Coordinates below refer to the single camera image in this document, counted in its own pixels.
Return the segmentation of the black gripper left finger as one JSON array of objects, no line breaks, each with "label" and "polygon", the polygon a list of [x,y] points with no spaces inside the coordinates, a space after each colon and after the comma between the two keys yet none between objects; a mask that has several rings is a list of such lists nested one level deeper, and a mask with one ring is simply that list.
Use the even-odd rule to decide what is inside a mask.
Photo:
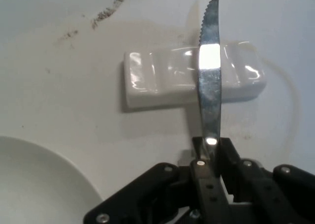
[{"label": "black gripper left finger", "polygon": [[192,139],[196,158],[188,166],[158,163],[83,218],[85,224],[165,224],[180,208],[179,224],[228,224],[230,209],[200,137]]}]

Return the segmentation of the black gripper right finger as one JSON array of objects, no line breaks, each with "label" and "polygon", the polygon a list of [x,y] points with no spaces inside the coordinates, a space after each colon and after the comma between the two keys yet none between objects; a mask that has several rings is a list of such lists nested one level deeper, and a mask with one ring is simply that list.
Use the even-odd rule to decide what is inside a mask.
[{"label": "black gripper right finger", "polygon": [[234,202],[250,202],[270,224],[315,222],[315,176],[293,165],[272,172],[250,159],[242,159],[229,138],[221,138],[218,167]]}]

